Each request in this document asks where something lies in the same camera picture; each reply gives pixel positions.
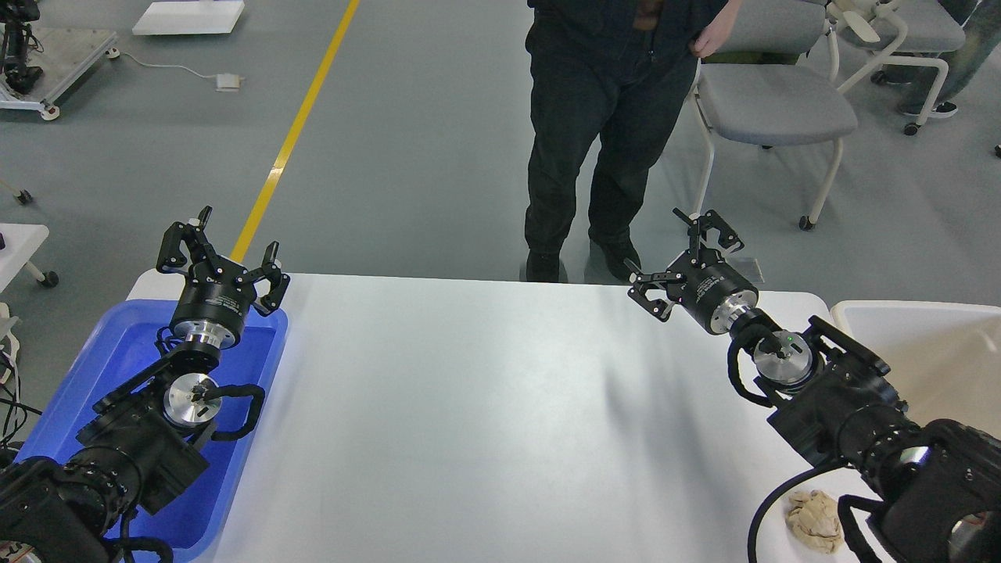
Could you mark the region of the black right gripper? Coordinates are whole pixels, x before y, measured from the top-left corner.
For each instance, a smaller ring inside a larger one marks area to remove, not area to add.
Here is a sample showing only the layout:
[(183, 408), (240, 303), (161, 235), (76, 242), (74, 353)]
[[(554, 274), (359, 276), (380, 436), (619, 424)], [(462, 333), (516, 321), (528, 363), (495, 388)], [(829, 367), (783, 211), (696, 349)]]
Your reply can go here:
[[(687, 250), (673, 261), (671, 270), (651, 274), (644, 274), (635, 261), (625, 260), (630, 271), (628, 296), (662, 323), (679, 303), (709, 334), (726, 334), (737, 318), (757, 307), (759, 301), (758, 289), (723, 257), (740, 252), (743, 240), (715, 210), (695, 218), (680, 208), (673, 208), (673, 214), (687, 226)], [(712, 229), (719, 234), (716, 243), (721, 250), (705, 245)], [(680, 285), (679, 298), (672, 297), (673, 285)], [(663, 291), (666, 299), (649, 299), (650, 291)]]

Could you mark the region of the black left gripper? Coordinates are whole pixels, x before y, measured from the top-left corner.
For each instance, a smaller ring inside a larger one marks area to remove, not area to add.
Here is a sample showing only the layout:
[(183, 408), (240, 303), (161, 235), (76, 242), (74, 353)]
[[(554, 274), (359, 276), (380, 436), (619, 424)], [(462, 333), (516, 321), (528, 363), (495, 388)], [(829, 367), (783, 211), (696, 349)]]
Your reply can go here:
[[(186, 274), (169, 331), (182, 341), (201, 341), (227, 350), (240, 343), (250, 306), (261, 317), (271, 316), (285, 298), (291, 278), (278, 263), (279, 241), (264, 250), (261, 264), (246, 271), (239, 264), (223, 264), (205, 235), (212, 213), (205, 206), (196, 218), (176, 221), (164, 232), (156, 270)], [(268, 282), (258, 293), (257, 282)]]

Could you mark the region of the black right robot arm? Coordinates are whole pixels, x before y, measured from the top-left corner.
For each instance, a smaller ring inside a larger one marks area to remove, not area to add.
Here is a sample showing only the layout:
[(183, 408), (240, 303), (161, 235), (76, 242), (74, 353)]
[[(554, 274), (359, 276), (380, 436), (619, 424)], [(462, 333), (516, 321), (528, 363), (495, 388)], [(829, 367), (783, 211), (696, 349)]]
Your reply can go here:
[(630, 259), (629, 296), (659, 321), (680, 306), (708, 334), (728, 335), (728, 379), (741, 398), (769, 407), (768, 422), (810, 469), (779, 485), (748, 528), (748, 560), (780, 495), (808, 479), (853, 468), (875, 498), (836, 503), (848, 548), (861, 562), (879, 557), (860, 531), (856, 511), (898, 562), (999, 560), (999, 441), (951, 419), (918, 425), (886, 380), (890, 367), (828, 321), (781, 328), (758, 306), (759, 292), (723, 254), (743, 247), (715, 212), (680, 219), (687, 248), (662, 272)]

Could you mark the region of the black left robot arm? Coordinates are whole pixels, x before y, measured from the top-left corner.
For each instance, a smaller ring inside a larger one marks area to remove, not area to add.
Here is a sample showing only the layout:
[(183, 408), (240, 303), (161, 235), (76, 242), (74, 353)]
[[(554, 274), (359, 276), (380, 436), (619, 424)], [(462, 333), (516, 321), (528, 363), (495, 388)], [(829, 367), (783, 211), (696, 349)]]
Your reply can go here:
[(151, 552), (174, 559), (168, 542), (132, 536), (140, 510), (155, 514), (209, 467), (203, 447), (250, 434), (264, 409), (260, 385), (219, 385), (211, 371), (241, 341), (251, 310), (279, 309), (291, 278), (278, 242), (248, 270), (216, 252), (205, 235), (211, 207), (166, 229), (155, 267), (185, 288), (160, 336), (160, 357), (94, 403), (67, 462), (29, 457), (2, 471), (2, 548), (18, 562), (132, 562)]

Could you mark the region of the person's hand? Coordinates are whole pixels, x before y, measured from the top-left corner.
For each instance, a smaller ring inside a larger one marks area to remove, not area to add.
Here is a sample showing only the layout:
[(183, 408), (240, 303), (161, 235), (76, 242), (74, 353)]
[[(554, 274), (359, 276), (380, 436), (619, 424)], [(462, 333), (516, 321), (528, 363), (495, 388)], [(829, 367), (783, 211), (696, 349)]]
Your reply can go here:
[(722, 4), (714, 18), (705, 25), (695, 39), (691, 40), (689, 49), (698, 59), (704, 59), (716, 53), (729, 39), (733, 31), (743, 1), (730, 0)]

